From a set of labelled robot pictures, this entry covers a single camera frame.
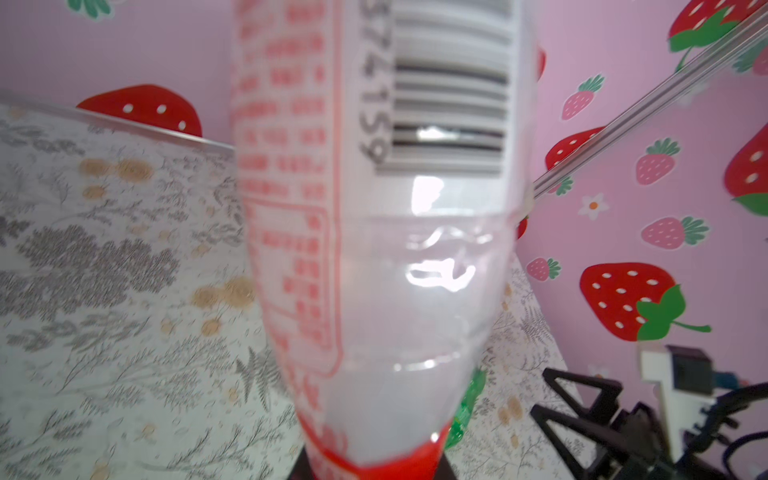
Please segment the green bottle yellow cap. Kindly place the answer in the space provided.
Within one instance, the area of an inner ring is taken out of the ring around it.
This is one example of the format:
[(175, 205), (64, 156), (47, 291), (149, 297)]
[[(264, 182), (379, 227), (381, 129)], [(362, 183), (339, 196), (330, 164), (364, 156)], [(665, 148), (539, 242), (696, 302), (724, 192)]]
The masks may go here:
[(445, 449), (449, 450), (458, 445), (464, 438), (469, 429), (469, 424), (472, 419), (474, 407), (483, 393), (486, 385), (487, 374), (476, 368), (473, 372), (471, 381), (467, 390), (461, 400), (458, 410), (453, 418), (446, 443)]

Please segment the clear bottle red cap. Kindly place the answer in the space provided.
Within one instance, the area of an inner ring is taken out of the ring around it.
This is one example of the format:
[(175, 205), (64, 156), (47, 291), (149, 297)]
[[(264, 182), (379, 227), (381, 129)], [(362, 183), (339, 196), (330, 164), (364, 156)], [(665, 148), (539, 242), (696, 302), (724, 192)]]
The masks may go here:
[(531, 204), (533, 1), (236, 1), (232, 132), (313, 479), (430, 479)]

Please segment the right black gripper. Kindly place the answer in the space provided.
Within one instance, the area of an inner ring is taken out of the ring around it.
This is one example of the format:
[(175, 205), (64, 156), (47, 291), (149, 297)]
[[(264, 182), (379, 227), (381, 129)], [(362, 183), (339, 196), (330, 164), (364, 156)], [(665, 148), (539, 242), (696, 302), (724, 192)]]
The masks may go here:
[[(620, 382), (570, 371), (545, 368), (545, 383), (575, 414), (534, 405), (531, 417), (551, 443), (573, 479), (676, 479), (660, 420), (650, 406), (639, 402), (619, 411)], [(584, 387), (596, 396), (589, 404), (575, 394)], [(608, 446), (611, 427), (625, 450)]]

